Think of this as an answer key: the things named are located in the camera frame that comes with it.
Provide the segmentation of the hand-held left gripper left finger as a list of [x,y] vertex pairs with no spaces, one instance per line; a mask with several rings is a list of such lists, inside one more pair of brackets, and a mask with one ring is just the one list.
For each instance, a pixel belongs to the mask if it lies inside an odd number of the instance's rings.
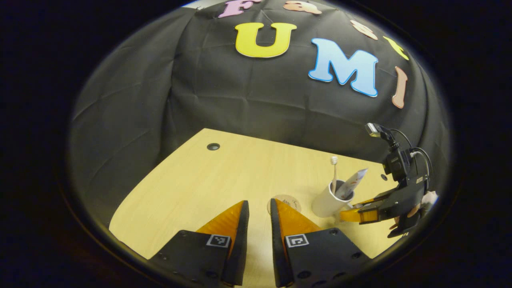
[[197,231],[176,233],[149,264],[184,288],[232,288],[243,283],[248,201],[231,206]]

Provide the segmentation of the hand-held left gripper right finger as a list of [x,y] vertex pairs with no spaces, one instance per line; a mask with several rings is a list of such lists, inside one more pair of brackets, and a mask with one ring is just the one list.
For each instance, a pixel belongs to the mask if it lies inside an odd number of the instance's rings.
[[270,200],[270,219],[278,288],[340,287],[370,261],[340,229],[321,228],[283,201]]

